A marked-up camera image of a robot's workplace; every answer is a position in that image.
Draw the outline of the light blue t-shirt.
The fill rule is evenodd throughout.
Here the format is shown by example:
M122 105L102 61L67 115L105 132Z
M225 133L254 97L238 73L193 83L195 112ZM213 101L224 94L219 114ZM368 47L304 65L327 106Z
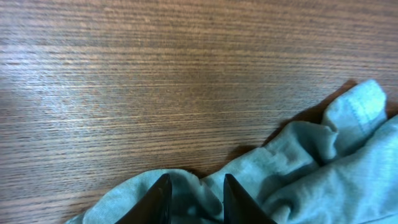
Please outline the light blue t-shirt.
M375 80L332 101L321 123L293 121L265 146L199 178L170 169L173 223L221 223L233 175L277 223L396 223L397 118Z

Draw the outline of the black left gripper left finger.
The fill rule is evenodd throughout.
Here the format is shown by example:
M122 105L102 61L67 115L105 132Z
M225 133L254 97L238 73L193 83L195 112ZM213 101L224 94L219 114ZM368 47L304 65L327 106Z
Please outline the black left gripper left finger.
M172 182L163 174L116 224L171 224L171 204Z

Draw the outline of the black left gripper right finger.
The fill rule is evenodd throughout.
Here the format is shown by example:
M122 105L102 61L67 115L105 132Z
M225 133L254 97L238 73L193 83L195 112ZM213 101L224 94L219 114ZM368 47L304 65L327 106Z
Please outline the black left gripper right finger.
M224 177L223 205L225 224L276 224L232 174Z

